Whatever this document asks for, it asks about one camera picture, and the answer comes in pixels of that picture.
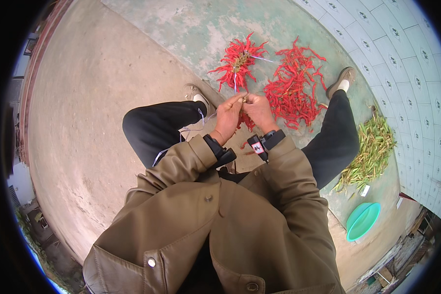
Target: pant leg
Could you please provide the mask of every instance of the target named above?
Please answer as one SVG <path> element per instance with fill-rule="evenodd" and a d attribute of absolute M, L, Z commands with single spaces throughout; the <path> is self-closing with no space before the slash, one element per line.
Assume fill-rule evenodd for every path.
<path fill-rule="evenodd" d="M 124 134 L 146 168 L 152 167 L 160 151 L 180 142 L 179 129 L 202 118 L 198 109 L 206 117 L 206 106 L 200 101 L 167 102 L 138 107 L 124 116 Z"/>
<path fill-rule="evenodd" d="M 359 138 L 346 92 L 333 94 L 322 129 L 302 149 L 312 166 L 318 189 L 345 169 L 359 152 Z"/>

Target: white sock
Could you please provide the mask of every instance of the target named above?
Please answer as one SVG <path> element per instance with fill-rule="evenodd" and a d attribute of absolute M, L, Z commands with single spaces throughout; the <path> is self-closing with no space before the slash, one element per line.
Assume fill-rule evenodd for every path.
<path fill-rule="evenodd" d="M 348 91 L 349 88 L 349 80 L 347 79 L 342 79 L 340 84 L 338 85 L 338 89 L 337 90 L 343 90 L 343 91 Z"/>

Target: shoe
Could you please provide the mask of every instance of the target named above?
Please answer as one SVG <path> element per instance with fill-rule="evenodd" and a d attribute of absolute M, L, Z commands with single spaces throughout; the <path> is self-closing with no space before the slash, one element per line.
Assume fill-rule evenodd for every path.
<path fill-rule="evenodd" d="M 206 117 L 210 117 L 213 113 L 216 112 L 216 109 L 209 100 L 203 95 L 203 93 L 199 90 L 199 88 L 193 84 L 186 84 L 183 86 L 183 95 L 188 100 L 201 101 L 206 105 L 207 114 Z"/>
<path fill-rule="evenodd" d="M 338 90 L 338 86 L 340 85 L 342 80 L 347 79 L 349 81 L 349 86 L 351 86 L 354 83 L 355 78 L 356 70 L 351 66 L 345 67 L 338 76 L 337 81 L 334 84 L 330 85 L 327 91 L 325 91 L 328 99 L 331 99 L 333 97 L 333 94 L 336 92 L 336 90 Z"/>

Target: green plastic bowl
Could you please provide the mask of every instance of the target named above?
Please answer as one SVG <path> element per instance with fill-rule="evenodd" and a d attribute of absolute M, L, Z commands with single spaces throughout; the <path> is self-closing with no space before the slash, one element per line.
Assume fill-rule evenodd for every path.
<path fill-rule="evenodd" d="M 346 239 L 352 242 L 364 236 L 374 226 L 379 214 L 379 203 L 365 202 L 359 204 L 346 221 L 346 229 L 348 231 Z"/>

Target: sticker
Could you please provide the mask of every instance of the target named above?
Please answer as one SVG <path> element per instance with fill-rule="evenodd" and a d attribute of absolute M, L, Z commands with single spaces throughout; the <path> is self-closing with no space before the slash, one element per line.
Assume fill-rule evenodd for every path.
<path fill-rule="evenodd" d="M 260 142 L 257 142 L 255 144 L 252 145 L 253 150 L 255 151 L 256 154 L 260 154 L 265 152 L 265 150 L 263 149 L 263 146 L 261 145 Z"/>

